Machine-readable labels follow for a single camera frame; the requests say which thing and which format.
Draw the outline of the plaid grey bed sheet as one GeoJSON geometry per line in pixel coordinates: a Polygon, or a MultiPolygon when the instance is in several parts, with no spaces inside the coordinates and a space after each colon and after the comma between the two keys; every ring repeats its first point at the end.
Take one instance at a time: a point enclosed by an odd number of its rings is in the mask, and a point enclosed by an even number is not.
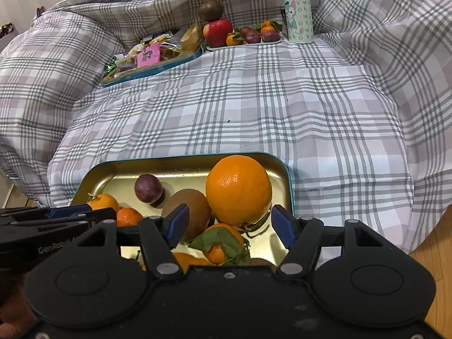
{"type": "MultiPolygon", "coordinates": [[[[265,151],[298,214],[404,251],[451,204],[451,0],[311,0],[312,44],[235,47],[110,87],[105,63],[205,0],[63,0],[1,52],[1,170],[67,205],[106,161],[265,151]]],[[[220,0],[234,26],[283,0],[220,0]]]]}

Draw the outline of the small mandarin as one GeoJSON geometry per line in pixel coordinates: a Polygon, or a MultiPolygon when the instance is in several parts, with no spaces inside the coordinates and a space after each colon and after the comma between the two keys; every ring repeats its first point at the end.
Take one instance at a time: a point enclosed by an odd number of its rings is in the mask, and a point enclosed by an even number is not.
{"type": "Polygon", "coordinates": [[[89,196],[90,201],[88,202],[88,205],[92,210],[112,208],[116,213],[120,210],[117,200],[110,194],[89,194],[89,196]]]}
{"type": "Polygon", "coordinates": [[[134,227],[143,216],[137,210],[131,207],[123,207],[116,213],[116,223],[118,227],[134,227]]]}

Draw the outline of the red apple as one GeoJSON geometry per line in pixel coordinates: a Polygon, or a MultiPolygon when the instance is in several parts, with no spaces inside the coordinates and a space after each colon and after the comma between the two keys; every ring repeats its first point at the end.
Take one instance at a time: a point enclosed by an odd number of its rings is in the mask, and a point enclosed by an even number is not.
{"type": "Polygon", "coordinates": [[[227,18],[209,22],[203,28],[204,38],[211,47],[225,46],[227,36],[232,32],[232,23],[227,18]]]}

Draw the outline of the dark kiwi atop apple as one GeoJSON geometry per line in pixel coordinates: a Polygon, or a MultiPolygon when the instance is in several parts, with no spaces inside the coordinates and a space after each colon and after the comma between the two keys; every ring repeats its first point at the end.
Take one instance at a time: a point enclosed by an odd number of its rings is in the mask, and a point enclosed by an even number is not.
{"type": "Polygon", "coordinates": [[[206,22],[213,22],[223,17],[224,6],[218,0],[208,0],[198,7],[198,17],[206,22]]]}

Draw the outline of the gold tray with teal rim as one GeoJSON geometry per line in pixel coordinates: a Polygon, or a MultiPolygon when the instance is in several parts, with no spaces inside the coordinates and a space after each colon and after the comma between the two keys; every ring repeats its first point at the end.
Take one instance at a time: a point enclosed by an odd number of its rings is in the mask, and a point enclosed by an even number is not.
{"type": "MultiPolygon", "coordinates": [[[[86,204],[94,195],[109,194],[116,199],[119,206],[131,207],[143,217],[159,216],[162,214],[162,205],[152,207],[142,203],[135,195],[134,184],[141,174],[155,175],[166,191],[166,198],[188,188],[205,193],[208,173],[225,156],[225,154],[183,155],[104,162],[86,174],[70,204],[86,204]]],[[[294,203],[286,165],[267,153],[252,152],[248,156],[259,162],[270,178],[273,196],[271,204],[280,204],[288,211],[292,211],[294,203]]],[[[266,216],[256,227],[245,231],[243,237],[250,243],[252,258],[266,259],[277,266],[287,254],[271,226],[270,216],[266,216]]]]}

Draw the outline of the purple plum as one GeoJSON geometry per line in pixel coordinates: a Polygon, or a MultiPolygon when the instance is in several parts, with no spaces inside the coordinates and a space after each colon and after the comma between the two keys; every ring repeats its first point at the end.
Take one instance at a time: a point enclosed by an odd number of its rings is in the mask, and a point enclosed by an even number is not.
{"type": "Polygon", "coordinates": [[[151,174],[142,174],[134,185],[136,197],[146,204],[158,205],[164,198],[164,188],[160,180],[151,174]]]}

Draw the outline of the mandarin on plate left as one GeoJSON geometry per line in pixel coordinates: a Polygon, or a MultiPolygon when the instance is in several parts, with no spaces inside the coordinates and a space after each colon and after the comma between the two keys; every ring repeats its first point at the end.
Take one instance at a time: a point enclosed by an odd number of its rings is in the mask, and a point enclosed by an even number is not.
{"type": "Polygon", "coordinates": [[[237,32],[229,33],[226,37],[227,46],[241,45],[245,42],[244,37],[237,32]]]}

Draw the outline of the green candy wrapper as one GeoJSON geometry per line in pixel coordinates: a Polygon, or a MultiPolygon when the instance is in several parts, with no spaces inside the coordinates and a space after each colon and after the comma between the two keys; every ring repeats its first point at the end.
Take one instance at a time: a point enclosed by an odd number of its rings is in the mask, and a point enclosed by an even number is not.
{"type": "Polygon", "coordinates": [[[117,58],[115,56],[113,56],[104,65],[103,72],[105,75],[109,75],[111,72],[115,72],[115,70],[117,69],[116,61],[117,61],[117,58]]]}

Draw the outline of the round orange with stem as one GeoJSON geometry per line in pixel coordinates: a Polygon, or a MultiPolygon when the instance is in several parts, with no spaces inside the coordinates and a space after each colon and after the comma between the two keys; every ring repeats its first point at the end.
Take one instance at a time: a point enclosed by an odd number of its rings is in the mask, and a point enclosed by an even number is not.
{"type": "Polygon", "coordinates": [[[264,217],[273,192],[270,178],[259,162],[246,155],[230,155],[210,170],[205,196],[219,222],[240,227],[264,217]]]}

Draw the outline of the cartoon cat water bottle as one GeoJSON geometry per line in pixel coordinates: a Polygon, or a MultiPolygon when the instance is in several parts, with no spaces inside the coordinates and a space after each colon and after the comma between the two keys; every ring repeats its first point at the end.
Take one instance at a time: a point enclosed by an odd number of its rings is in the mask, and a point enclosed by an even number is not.
{"type": "Polygon", "coordinates": [[[287,35],[290,42],[313,42],[312,10],[310,0],[283,0],[287,35]]]}

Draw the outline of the gold paper snack bag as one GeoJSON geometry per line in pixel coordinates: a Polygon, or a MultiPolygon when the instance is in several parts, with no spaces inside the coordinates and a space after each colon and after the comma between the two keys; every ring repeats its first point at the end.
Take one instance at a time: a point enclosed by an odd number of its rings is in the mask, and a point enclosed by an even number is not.
{"type": "Polygon", "coordinates": [[[203,33],[198,23],[192,24],[180,38],[182,50],[197,51],[203,40],[203,33]]]}

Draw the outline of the mandarin on plate middle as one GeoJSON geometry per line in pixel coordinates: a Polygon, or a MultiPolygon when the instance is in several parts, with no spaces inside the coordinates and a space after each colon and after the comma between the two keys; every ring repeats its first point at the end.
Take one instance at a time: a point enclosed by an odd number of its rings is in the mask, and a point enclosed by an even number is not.
{"type": "Polygon", "coordinates": [[[267,32],[275,32],[276,31],[276,28],[274,27],[274,26],[272,26],[272,25],[267,25],[267,26],[263,26],[261,29],[260,29],[260,34],[265,34],[265,33],[267,33],[267,32]]]}

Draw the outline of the pink snack packet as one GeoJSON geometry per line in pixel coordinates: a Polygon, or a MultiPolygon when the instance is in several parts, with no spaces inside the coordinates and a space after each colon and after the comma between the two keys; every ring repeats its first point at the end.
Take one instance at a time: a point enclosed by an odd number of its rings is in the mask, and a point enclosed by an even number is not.
{"type": "Polygon", "coordinates": [[[160,44],[147,45],[136,55],[137,68],[146,68],[160,62],[160,44]]]}

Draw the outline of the plum on plate middle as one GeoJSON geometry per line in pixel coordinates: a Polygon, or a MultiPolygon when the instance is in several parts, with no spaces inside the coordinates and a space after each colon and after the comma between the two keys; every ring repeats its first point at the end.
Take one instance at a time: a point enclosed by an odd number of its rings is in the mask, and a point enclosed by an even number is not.
{"type": "Polygon", "coordinates": [[[248,44],[257,44],[261,42],[261,35],[259,32],[251,30],[251,31],[246,31],[244,33],[244,40],[248,43],[248,44]]]}

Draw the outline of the large orange with leaves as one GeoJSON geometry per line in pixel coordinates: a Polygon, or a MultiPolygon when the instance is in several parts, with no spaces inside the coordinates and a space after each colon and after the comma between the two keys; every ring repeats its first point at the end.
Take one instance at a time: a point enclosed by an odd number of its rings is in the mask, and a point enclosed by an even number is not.
{"type": "Polygon", "coordinates": [[[202,252],[204,257],[173,252],[172,255],[185,273],[191,266],[248,266],[251,263],[249,242],[226,223],[207,228],[188,247],[202,252]]]}

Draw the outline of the blue gold snack tin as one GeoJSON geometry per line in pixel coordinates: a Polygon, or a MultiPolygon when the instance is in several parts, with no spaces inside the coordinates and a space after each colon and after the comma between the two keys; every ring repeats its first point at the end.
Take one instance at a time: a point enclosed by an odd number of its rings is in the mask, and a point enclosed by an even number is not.
{"type": "Polygon", "coordinates": [[[112,86],[117,83],[153,76],[198,58],[202,53],[201,43],[203,40],[199,44],[197,51],[182,50],[180,38],[189,27],[179,29],[176,32],[167,31],[166,33],[145,37],[139,44],[136,44],[128,51],[114,54],[113,56],[117,58],[117,69],[109,75],[105,75],[103,72],[101,84],[103,86],[112,86]],[[153,43],[160,44],[160,62],[146,68],[137,68],[136,55],[145,46],[153,43]]]}

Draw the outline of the plum on plate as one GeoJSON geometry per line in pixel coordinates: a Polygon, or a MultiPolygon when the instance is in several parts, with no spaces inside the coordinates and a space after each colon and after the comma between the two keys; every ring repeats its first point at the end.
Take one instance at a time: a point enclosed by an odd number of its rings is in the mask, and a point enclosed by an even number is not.
{"type": "Polygon", "coordinates": [[[242,28],[239,29],[239,33],[240,33],[242,36],[244,36],[244,37],[245,37],[250,31],[254,31],[254,29],[251,28],[251,27],[242,27],[242,28]]]}
{"type": "Polygon", "coordinates": [[[281,39],[278,31],[266,31],[262,33],[261,39],[264,43],[277,42],[281,39]]]}
{"type": "Polygon", "coordinates": [[[251,31],[246,31],[244,33],[244,40],[248,43],[248,44],[257,44],[261,42],[261,35],[259,32],[251,30],[251,31]]]}

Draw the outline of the plum on plate right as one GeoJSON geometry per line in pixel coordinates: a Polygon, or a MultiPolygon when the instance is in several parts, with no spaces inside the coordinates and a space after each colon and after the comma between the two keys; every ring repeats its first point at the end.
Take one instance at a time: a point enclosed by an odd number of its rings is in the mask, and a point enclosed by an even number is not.
{"type": "Polygon", "coordinates": [[[278,31],[266,31],[262,33],[261,39],[264,43],[277,42],[281,39],[278,31]]]}

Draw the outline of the plum on plate rear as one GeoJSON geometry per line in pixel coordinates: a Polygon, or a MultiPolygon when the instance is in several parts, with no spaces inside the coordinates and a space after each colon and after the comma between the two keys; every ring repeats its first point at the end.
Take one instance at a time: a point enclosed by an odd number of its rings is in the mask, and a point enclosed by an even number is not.
{"type": "Polygon", "coordinates": [[[251,27],[242,27],[242,28],[239,29],[239,33],[240,33],[242,36],[244,36],[244,37],[245,37],[250,31],[254,31],[254,29],[251,28],[251,27]]]}

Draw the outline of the white fruit plate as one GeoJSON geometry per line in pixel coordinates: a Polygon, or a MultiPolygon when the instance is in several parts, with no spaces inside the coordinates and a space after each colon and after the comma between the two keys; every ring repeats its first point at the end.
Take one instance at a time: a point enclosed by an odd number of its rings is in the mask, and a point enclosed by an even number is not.
{"type": "MultiPolygon", "coordinates": [[[[271,24],[270,24],[270,25],[272,25],[272,26],[274,26],[274,27],[276,28],[276,31],[278,31],[278,32],[280,33],[280,36],[281,36],[281,39],[282,39],[283,26],[282,26],[280,23],[278,23],[277,21],[271,21],[271,24]]],[[[257,32],[260,33],[261,23],[260,23],[260,24],[257,24],[257,25],[254,25],[254,26],[251,27],[251,28],[253,28],[254,31],[257,31],[257,32]]],[[[240,29],[240,28],[235,28],[235,29],[233,30],[233,32],[239,33],[239,29],[240,29]]],[[[251,45],[257,46],[258,44],[277,44],[277,43],[279,43],[279,42],[281,41],[281,39],[280,39],[279,41],[277,41],[277,42],[270,42],[270,43],[264,43],[264,42],[262,41],[262,39],[261,39],[261,42],[260,42],[260,43],[257,43],[257,44],[251,44],[251,45]]],[[[227,48],[227,47],[237,47],[237,46],[244,46],[244,45],[249,45],[249,44],[245,41],[243,44],[241,44],[241,45],[236,45],[236,46],[227,46],[227,45],[225,44],[225,46],[223,46],[223,47],[211,47],[211,46],[208,44],[208,42],[207,42],[207,43],[205,44],[205,49],[206,49],[207,51],[217,51],[217,50],[220,50],[220,49],[222,49],[222,48],[227,48]]]]}

